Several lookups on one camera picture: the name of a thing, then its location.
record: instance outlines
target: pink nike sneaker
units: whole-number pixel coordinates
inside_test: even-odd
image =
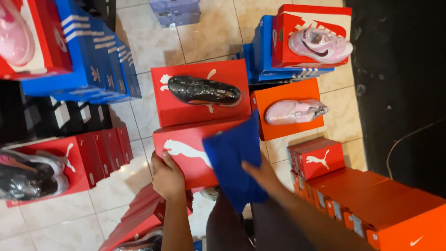
[[[316,28],[292,34],[288,47],[299,56],[307,56],[321,63],[341,62],[353,51],[353,45],[345,38]]]
[[[0,56],[23,66],[34,56],[34,40],[25,20],[11,0],[0,0]]]
[[[311,122],[328,112],[328,107],[318,100],[284,100],[274,103],[265,114],[272,126]]]

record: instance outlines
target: dark pants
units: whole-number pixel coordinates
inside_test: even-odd
[[[256,246],[254,248],[237,214],[220,193],[206,226],[207,251],[312,251],[313,244],[273,199],[251,204]]]

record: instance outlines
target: tile floor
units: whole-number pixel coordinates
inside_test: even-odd
[[[152,132],[159,127],[151,67],[234,57],[254,36],[262,15],[282,4],[342,6],[342,0],[201,0],[200,23],[162,29],[149,0],[117,0],[117,33],[132,48],[143,99],[111,106],[113,124],[126,124],[135,159],[97,187],[65,197],[7,209],[0,203],[0,250],[96,251],[118,224],[139,189],[151,182]],[[366,170],[351,65],[319,77],[321,100],[330,112],[325,126],[261,143],[280,180],[292,188],[285,148],[316,137],[343,143],[347,164]],[[192,233],[204,235],[213,202],[196,194]]]

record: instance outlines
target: nike swoosh logo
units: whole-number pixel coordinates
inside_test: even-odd
[[[317,52],[317,51],[311,49],[310,47],[308,47],[308,45],[304,41],[302,41],[302,43],[304,44],[305,48],[307,48],[309,51],[313,52],[314,54],[316,54],[319,57],[325,57],[328,54],[328,50],[326,50],[324,52]]]
[[[414,241],[414,242],[410,242],[410,246],[411,246],[411,247],[415,246],[415,244],[417,244],[417,243],[421,240],[421,238],[423,238],[423,237],[424,237],[424,235],[421,236],[418,240],[416,240],[416,241]]]

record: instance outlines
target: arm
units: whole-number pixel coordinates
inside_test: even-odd
[[[186,209],[184,176],[172,157],[163,152],[163,160],[152,153],[153,189],[166,199],[162,251],[193,251]]]
[[[243,162],[242,167],[271,198],[285,209],[294,223],[302,229],[307,238],[319,250],[375,250],[355,232],[321,214],[314,206],[300,198],[297,194],[289,191],[279,181],[275,171],[265,157],[263,157],[260,168],[254,167],[247,162]]]

